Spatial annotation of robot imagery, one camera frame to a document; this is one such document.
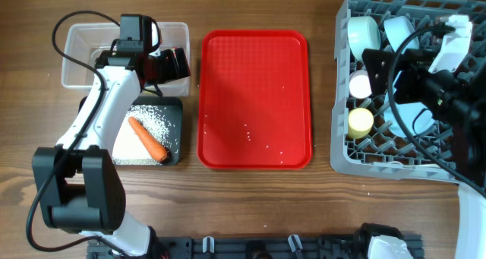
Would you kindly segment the orange carrot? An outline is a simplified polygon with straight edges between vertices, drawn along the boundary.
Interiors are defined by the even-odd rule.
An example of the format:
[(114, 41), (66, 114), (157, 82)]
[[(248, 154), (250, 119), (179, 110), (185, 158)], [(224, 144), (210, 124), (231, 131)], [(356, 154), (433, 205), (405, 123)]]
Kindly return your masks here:
[(134, 133), (139, 138), (149, 155), (157, 162), (163, 162), (168, 157), (166, 148), (157, 141), (145, 127), (134, 117), (128, 118), (128, 123), (133, 129)]

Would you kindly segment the light blue bowl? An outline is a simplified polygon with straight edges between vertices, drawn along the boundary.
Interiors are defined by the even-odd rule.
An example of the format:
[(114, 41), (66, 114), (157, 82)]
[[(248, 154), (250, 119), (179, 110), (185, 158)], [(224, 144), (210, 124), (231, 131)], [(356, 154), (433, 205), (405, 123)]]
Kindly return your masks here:
[(415, 32), (411, 21), (405, 16), (385, 20), (383, 23), (385, 34), (394, 52)]

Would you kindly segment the yellow plastic cup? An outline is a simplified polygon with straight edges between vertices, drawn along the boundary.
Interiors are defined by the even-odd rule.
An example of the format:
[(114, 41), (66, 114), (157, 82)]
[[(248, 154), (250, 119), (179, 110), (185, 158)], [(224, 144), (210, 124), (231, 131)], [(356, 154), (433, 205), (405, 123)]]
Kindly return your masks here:
[(348, 134), (352, 139), (360, 139), (366, 136), (374, 125), (374, 116), (368, 109), (356, 108), (349, 113)]

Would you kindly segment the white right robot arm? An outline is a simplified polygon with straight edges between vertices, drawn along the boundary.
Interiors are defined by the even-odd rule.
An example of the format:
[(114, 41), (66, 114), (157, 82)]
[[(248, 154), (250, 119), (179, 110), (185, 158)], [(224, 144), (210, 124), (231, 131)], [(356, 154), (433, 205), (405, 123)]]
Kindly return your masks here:
[[(429, 72), (431, 54), (422, 50), (390, 53), (366, 49), (362, 58), (371, 73), (373, 93), (387, 93), (393, 116), (415, 148), (459, 181), (457, 258), (485, 256), (485, 68), (469, 82), (448, 70)], [(453, 129), (450, 167), (425, 149), (410, 131), (398, 106), (424, 104), (434, 119)]]

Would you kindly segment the white rice pile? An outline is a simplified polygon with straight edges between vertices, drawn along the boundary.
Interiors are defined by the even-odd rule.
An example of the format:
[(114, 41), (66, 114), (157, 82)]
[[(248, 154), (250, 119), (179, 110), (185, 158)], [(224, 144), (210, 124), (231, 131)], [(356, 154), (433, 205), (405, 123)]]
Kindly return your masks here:
[[(128, 123), (136, 118), (168, 152), (163, 162), (155, 161)], [(180, 157), (182, 110), (179, 106), (133, 105), (126, 114), (112, 152), (119, 166), (173, 166)]]

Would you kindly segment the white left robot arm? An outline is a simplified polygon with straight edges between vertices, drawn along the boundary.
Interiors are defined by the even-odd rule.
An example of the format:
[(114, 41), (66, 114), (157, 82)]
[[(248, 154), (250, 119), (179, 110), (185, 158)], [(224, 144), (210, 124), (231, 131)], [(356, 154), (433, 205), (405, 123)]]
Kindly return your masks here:
[(123, 14), (119, 37), (100, 54), (90, 71), (89, 95), (67, 132), (53, 147), (40, 147), (32, 158), (37, 193), (26, 221), (30, 246), (33, 218), (40, 211), (45, 225), (95, 241), (123, 258), (168, 258), (155, 230), (126, 210), (126, 196), (112, 161), (119, 129), (132, 103), (147, 91), (190, 74), (185, 51), (161, 49), (157, 22), (141, 14)]

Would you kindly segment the cream plastic spoon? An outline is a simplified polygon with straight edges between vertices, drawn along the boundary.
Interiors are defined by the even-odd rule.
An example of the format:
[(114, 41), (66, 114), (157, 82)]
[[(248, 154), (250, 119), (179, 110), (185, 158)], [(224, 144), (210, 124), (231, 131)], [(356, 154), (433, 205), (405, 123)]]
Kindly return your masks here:
[(391, 162), (388, 162), (388, 164), (403, 166), (403, 164), (399, 161), (391, 161)]

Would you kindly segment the light blue plate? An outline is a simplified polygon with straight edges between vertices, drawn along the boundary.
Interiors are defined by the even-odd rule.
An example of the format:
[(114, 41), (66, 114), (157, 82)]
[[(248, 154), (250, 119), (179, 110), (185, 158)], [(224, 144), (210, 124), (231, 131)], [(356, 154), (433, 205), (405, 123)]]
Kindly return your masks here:
[[(398, 104), (398, 100), (396, 100), (396, 108), (406, 128), (414, 136), (425, 133), (435, 123), (431, 111), (422, 103)], [(383, 112), (383, 118), (385, 122), (391, 122), (389, 130), (392, 134), (406, 137), (390, 107)]]

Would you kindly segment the pink plastic cup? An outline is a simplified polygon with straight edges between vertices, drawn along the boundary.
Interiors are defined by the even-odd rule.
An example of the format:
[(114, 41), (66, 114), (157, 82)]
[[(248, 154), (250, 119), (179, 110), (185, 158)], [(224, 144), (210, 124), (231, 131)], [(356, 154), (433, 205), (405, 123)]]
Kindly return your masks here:
[(371, 96), (371, 83), (366, 70), (357, 70), (349, 76), (349, 94), (356, 99)]

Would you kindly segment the mint green bowl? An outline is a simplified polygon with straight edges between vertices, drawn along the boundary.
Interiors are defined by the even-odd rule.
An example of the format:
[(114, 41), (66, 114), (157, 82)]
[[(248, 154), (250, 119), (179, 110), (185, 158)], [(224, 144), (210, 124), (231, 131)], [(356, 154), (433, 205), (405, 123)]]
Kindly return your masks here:
[(365, 49), (380, 48), (380, 32), (377, 22), (370, 16), (351, 17), (348, 22), (348, 41), (352, 54), (362, 60)]

